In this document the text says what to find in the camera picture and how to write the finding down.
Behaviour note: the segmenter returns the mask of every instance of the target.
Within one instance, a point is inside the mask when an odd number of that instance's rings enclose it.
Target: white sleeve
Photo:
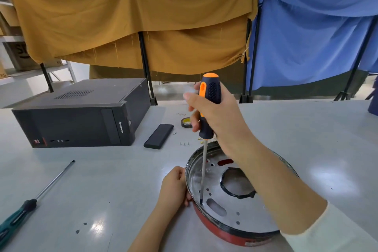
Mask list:
[[[378,251],[378,242],[329,202],[323,214],[305,232],[281,234],[295,252]]]

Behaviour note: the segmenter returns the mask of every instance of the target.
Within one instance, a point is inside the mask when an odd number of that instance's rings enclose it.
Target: screwdriver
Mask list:
[[[0,249],[4,247],[7,241],[12,237],[12,235],[17,231],[17,229],[22,225],[26,216],[32,212],[37,206],[37,199],[49,189],[50,186],[63,174],[75,161],[71,161],[68,166],[61,173],[58,174],[56,178],[53,179],[35,198],[31,200],[26,200],[23,205],[15,213],[9,216],[1,225],[0,225]]]
[[[209,101],[219,104],[221,101],[221,90],[220,90],[220,81],[219,76],[215,73],[206,73],[203,75],[200,90],[198,94],[201,97],[205,97]],[[206,159],[208,153],[208,140],[212,139],[214,136],[214,131],[210,127],[209,123],[206,121],[203,114],[200,114],[200,123],[201,123],[201,130],[200,130],[200,137],[204,140],[203,143],[203,156],[202,156],[202,176],[201,176],[201,192],[200,192],[200,205],[202,205],[203,201],[203,181],[205,179],[205,166],[206,166]]]

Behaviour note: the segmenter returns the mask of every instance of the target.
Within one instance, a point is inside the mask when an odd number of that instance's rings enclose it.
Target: person's left hand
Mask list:
[[[185,169],[174,167],[163,179],[157,206],[175,214],[182,203],[188,206],[191,199],[186,191]]]

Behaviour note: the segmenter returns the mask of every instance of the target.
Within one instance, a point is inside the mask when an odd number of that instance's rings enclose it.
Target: green screwdriver handle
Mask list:
[[[0,249],[8,242],[12,237],[14,232],[22,225],[26,216],[32,212],[37,206],[37,200],[31,199],[26,200],[23,205],[9,216],[1,225],[0,225]]]

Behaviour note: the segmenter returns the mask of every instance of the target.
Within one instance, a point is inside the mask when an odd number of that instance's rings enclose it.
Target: blue cloth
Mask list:
[[[378,0],[260,0],[253,90],[315,82],[352,69]],[[252,59],[256,20],[249,42]],[[378,26],[359,69],[378,70]],[[251,73],[248,62],[247,88]]]

